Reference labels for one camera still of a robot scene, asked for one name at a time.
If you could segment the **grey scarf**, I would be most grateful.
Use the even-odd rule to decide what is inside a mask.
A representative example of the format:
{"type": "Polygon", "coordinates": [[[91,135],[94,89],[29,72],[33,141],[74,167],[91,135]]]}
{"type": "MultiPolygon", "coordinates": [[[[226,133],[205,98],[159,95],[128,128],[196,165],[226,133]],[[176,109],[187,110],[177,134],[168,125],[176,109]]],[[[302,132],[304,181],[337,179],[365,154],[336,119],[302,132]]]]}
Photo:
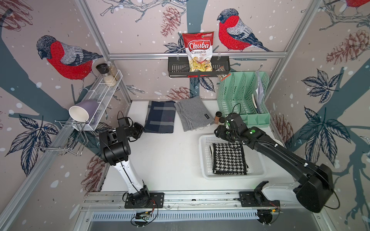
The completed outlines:
{"type": "Polygon", "coordinates": [[[214,124],[214,117],[199,96],[180,100],[174,106],[180,117],[184,132],[214,124]]]}

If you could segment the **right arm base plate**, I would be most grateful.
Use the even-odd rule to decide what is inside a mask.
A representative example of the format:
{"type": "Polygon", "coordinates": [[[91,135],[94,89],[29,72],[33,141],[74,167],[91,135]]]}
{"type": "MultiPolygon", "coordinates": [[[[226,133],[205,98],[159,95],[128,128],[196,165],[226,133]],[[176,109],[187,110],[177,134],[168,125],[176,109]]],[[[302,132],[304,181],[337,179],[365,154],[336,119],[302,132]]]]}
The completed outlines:
{"type": "Polygon", "coordinates": [[[269,181],[263,181],[256,186],[253,191],[243,191],[239,192],[239,198],[236,198],[237,201],[241,203],[241,206],[244,208],[251,207],[274,207],[279,208],[280,201],[270,201],[262,193],[263,187],[269,183],[269,181]]]}

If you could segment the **navy plaid scarf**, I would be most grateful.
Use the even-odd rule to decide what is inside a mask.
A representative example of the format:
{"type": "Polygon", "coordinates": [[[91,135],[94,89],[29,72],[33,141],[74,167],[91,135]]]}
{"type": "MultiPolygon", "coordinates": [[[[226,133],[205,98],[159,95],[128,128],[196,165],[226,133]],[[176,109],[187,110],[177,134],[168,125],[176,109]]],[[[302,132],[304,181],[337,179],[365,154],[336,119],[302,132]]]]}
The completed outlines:
{"type": "Polygon", "coordinates": [[[176,108],[175,101],[149,101],[144,132],[173,133],[176,108]]]}

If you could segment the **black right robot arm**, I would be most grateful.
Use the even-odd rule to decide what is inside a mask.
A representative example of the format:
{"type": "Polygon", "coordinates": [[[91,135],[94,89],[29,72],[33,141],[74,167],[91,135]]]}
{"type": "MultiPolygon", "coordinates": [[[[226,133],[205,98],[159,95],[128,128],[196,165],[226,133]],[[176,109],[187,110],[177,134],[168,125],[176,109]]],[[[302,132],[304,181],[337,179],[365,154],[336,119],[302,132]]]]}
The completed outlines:
{"type": "Polygon", "coordinates": [[[214,131],[216,137],[239,142],[267,156],[290,173],[299,183],[293,189],[293,194],[304,208],[314,213],[319,213],[324,208],[334,193],[331,168],[325,164],[317,166],[300,158],[257,127],[243,128],[242,132],[238,134],[236,130],[227,129],[224,125],[218,126],[214,131]]]}

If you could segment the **black white houndstooth scarf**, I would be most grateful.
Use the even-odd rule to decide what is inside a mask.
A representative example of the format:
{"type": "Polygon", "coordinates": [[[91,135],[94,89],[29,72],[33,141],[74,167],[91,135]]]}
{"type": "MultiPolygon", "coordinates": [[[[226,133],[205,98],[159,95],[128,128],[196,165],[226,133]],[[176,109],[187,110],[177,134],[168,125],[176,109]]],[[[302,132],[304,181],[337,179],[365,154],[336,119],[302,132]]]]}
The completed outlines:
{"type": "Polygon", "coordinates": [[[240,143],[213,143],[210,146],[213,174],[247,175],[248,165],[240,143]]]}

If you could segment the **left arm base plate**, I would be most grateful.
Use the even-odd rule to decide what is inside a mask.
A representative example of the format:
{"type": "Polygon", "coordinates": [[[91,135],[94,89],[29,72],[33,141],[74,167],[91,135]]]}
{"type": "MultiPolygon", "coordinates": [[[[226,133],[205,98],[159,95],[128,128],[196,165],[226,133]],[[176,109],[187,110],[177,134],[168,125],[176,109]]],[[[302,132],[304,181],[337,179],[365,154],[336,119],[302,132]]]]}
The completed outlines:
{"type": "Polygon", "coordinates": [[[139,193],[124,193],[122,200],[126,209],[134,208],[163,208],[165,193],[150,192],[149,195],[139,193]]]}

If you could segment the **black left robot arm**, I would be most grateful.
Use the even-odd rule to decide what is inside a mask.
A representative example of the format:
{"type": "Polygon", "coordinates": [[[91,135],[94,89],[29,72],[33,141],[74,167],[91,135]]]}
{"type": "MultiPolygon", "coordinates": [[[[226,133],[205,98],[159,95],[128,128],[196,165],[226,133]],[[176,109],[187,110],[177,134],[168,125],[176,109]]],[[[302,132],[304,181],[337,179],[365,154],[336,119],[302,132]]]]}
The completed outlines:
{"type": "Polygon", "coordinates": [[[139,180],[129,160],[130,138],[139,139],[143,131],[144,127],[135,122],[131,126],[123,125],[112,131],[99,133],[101,158],[120,173],[127,185],[128,197],[132,202],[149,199],[147,186],[143,180],[139,180]]]}

